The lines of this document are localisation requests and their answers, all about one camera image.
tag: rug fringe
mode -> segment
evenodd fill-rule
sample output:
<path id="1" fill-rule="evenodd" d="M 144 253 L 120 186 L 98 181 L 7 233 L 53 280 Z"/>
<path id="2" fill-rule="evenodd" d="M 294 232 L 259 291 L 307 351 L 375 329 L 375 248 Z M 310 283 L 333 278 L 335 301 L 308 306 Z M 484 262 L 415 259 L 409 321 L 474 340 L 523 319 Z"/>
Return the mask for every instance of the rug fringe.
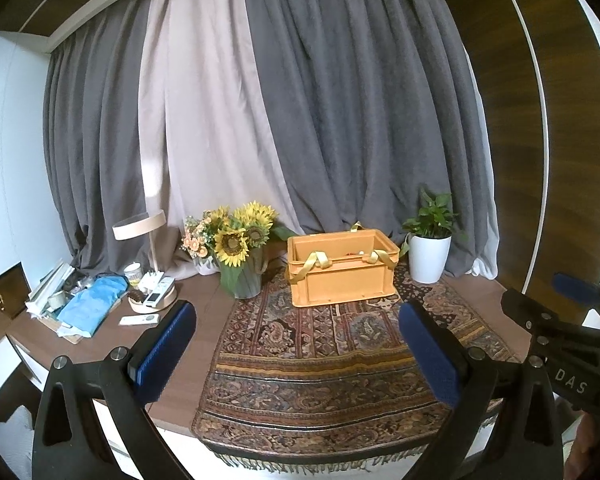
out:
<path id="1" fill-rule="evenodd" d="M 480 429 L 486 428 L 488 425 L 493 424 L 496 415 L 490 416 L 485 419 L 480 425 Z M 242 467 L 245 469 L 251 469 L 254 471 L 269 471 L 270 473 L 303 473 L 305 475 L 315 475 L 317 473 L 335 473 L 337 471 L 350 471 L 355 469 L 368 470 L 369 467 L 388 464 L 389 462 L 398 462 L 403 458 L 409 456 L 418 455 L 424 452 L 426 448 L 424 446 L 413 447 L 398 453 L 390 455 L 381 455 L 364 460 L 351 460 L 349 462 L 336 462 L 328 464 L 283 464 L 280 462 L 268 462 L 266 460 L 258 460 L 254 458 L 243 458 L 240 456 L 225 455 L 218 452 L 214 452 L 214 455 L 222 460 L 225 464 L 230 467 Z"/>

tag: gray curtain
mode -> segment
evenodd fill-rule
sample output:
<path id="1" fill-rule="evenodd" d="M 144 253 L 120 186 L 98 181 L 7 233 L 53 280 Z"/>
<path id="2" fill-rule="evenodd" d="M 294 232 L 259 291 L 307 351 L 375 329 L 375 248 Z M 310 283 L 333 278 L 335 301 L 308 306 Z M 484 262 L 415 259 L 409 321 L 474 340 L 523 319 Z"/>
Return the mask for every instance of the gray curtain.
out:
<path id="1" fill-rule="evenodd" d="M 51 55 L 44 144 L 52 195 L 74 255 L 91 274 L 146 261 L 146 237 L 112 225 L 145 211 L 138 81 L 150 0 L 119 0 Z"/>
<path id="2" fill-rule="evenodd" d="M 400 241 L 418 190 L 451 192 L 467 272 L 487 239 L 471 73 L 444 0 L 246 0 L 269 123 L 305 232 L 354 222 Z"/>

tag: white remote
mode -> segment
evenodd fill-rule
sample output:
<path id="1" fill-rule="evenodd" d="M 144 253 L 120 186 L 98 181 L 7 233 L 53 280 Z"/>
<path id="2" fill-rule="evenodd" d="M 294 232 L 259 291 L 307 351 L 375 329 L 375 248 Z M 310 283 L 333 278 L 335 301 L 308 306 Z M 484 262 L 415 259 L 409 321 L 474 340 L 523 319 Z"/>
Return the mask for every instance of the white remote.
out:
<path id="1" fill-rule="evenodd" d="M 157 308 L 160 300 L 167 292 L 171 290 L 171 287 L 175 281 L 176 280 L 170 278 L 169 276 L 161 279 L 158 285 L 155 286 L 154 290 L 151 291 L 151 294 L 149 294 L 149 296 L 144 300 L 142 306 L 148 308 Z"/>
<path id="2" fill-rule="evenodd" d="M 120 326 L 151 325 L 160 321 L 160 314 L 143 314 L 142 316 L 123 316 L 118 323 Z"/>

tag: orange plastic crate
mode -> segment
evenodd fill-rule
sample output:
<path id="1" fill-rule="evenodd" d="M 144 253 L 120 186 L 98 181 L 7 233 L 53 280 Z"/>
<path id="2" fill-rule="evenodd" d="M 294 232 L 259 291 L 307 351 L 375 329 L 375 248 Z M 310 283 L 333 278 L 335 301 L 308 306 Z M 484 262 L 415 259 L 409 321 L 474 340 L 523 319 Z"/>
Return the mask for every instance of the orange plastic crate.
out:
<path id="1" fill-rule="evenodd" d="M 291 285 L 294 306 L 317 306 L 368 300 L 395 294 L 394 270 L 381 260 L 369 263 L 374 250 L 387 253 L 395 264 L 398 247 L 377 229 L 294 236 L 287 241 L 288 275 L 294 277 L 315 251 L 326 254 L 331 266 L 318 264 Z"/>

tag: crate handle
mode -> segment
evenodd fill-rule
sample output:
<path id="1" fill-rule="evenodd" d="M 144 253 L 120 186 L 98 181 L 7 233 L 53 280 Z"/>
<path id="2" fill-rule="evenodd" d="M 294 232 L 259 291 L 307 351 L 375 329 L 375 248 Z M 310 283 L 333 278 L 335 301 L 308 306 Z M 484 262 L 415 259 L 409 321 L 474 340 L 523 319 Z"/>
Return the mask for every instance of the crate handle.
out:
<path id="1" fill-rule="evenodd" d="M 366 263 L 373 265 L 378 260 L 384 263 L 389 270 L 394 270 L 395 266 L 397 265 L 397 263 L 389 257 L 389 254 L 382 249 L 374 249 L 371 251 L 371 256 L 369 256 L 365 261 Z"/>
<path id="2" fill-rule="evenodd" d="M 309 273 L 311 269 L 314 268 L 314 265 L 318 264 L 321 269 L 328 269 L 331 267 L 331 260 L 327 258 L 327 255 L 322 251 L 315 251 L 309 254 L 309 257 L 306 259 L 304 266 L 302 269 L 295 275 L 292 276 L 289 273 L 289 267 L 286 267 L 286 278 L 289 280 L 291 285 L 295 285 L 297 282 L 304 280 L 304 277 Z"/>

